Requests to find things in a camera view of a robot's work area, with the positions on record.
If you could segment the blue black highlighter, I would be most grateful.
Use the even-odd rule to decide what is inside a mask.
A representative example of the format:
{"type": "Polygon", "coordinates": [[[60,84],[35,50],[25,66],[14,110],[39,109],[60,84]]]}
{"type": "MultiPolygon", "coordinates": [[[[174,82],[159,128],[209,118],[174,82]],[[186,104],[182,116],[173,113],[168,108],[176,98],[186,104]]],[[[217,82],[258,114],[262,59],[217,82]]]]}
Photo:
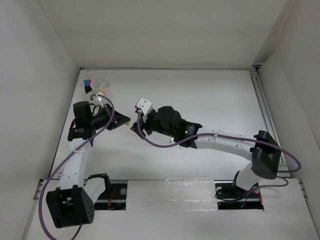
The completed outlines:
{"type": "Polygon", "coordinates": [[[84,86],[84,92],[86,93],[87,87],[88,87],[88,80],[87,79],[83,80],[83,86],[84,86]]]}

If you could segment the pink black highlighter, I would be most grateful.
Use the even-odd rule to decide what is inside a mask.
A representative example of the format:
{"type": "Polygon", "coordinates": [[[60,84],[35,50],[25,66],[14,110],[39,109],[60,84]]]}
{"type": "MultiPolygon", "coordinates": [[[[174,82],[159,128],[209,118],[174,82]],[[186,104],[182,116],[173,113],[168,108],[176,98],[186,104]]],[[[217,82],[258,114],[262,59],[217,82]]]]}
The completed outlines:
{"type": "Polygon", "coordinates": [[[91,82],[92,82],[92,80],[91,80],[91,79],[87,79],[87,81],[88,81],[88,86],[87,86],[87,92],[86,92],[86,93],[92,91],[92,88],[91,88],[91,82]]]}

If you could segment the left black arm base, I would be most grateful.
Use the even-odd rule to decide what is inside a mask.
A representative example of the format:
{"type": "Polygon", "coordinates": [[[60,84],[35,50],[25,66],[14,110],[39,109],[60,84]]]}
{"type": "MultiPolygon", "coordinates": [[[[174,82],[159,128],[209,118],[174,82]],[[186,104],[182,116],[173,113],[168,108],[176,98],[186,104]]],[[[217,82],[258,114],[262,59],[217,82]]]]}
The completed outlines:
{"type": "Polygon", "coordinates": [[[110,180],[106,173],[93,174],[84,181],[84,189],[93,197],[96,211],[126,210],[127,180],[110,180]]]}

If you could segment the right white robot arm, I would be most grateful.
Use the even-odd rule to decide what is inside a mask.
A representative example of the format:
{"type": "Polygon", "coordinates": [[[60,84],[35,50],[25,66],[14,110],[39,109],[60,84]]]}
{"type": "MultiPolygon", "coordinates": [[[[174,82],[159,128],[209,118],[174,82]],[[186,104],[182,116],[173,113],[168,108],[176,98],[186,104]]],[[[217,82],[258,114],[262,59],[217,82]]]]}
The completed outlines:
{"type": "Polygon", "coordinates": [[[231,184],[231,191],[237,197],[243,197],[260,180],[274,180],[278,174],[281,152],[279,145],[269,132],[260,130],[252,137],[228,135],[218,130],[209,129],[181,117],[171,106],[157,110],[152,106],[135,106],[137,121],[131,127],[143,140],[160,148],[147,137],[152,133],[171,137],[172,143],[166,148],[180,146],[192,149],[208,149],[240,156],[249,164],[238,171],[231,184]]]}

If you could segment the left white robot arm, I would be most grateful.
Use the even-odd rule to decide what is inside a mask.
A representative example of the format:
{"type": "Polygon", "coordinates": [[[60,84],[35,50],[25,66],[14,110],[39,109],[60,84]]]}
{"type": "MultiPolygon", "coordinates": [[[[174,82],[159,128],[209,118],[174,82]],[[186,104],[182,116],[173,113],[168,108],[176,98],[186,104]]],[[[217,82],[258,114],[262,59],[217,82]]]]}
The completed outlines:
{"type": "Polygon", "coordinates": [[[93,114],[88,101],[73,105],[74,120],[69,128],[67,141],[70,158],[66,161],[60,181],[55,190],[46,194],[46,203],[56,228],[91,224],[95,216],[98,198],[114,194],[106,173],[92,174],[85,178],[85,170],[93,136],[98,130],[112,131],[130,123],[130,118],[113,110],[110,104],[93,114]]]}

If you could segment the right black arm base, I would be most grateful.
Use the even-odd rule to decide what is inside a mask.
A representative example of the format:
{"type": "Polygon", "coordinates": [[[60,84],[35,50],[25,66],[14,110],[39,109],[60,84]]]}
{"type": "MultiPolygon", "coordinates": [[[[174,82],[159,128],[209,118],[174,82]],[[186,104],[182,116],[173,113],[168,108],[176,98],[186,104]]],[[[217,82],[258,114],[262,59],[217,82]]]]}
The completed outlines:
{"type": "Polygon", "coordinates": [[[244,190],[236,186],[237,172],[234,179],[218,180],[215,184],[215,198],[218,210],[264,210],[260,193],[244,190]]]}

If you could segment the white round divided container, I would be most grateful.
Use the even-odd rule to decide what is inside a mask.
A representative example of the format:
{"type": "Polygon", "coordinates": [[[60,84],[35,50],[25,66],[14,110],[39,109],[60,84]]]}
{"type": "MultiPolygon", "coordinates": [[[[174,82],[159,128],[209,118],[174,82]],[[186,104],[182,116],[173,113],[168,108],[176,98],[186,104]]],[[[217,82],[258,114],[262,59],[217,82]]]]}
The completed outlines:
{"type": "Polygon", "coordinates": [[[90,100],[90,96],[93,95],[93,94],[97,94],[98,92],[100,92],[101,90],[107,88],[107,87],[110,87],[111,89],[111,84],[109,82],[109,80],[103,76],[95,76],[95,77],[92,77],[92,78],[87,78],[87,79],[91,79],[91,88],[92,88],[92,91],[85,93],[87,99],[91,102],[90,100]]]}

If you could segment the aluminium rail right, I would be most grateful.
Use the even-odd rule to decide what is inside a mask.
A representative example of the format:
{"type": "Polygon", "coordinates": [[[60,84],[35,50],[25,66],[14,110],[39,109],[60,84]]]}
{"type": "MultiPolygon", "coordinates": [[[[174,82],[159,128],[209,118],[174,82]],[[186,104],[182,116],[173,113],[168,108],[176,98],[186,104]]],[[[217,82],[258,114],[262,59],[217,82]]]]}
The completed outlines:
{"type": "Polygon", "coordinates": [[[258,75],[258,69],[261,67],[261,65],[252,65],[249,69],[249,75],[253,84],[253,88],[257,97],[257,101],[260,107],[260,111],[262,114],[262,118],[264,121],[264,124],[266,126],[267,131],[270,133],[270,135],[274,138],[276,143],[280,146],[279,138],[275,129],[275,125],[273,123],[273,119],[267,104],[267,100],[265,98],[265,94],[263,92],[262,84],[259,79],[258,75]]]}

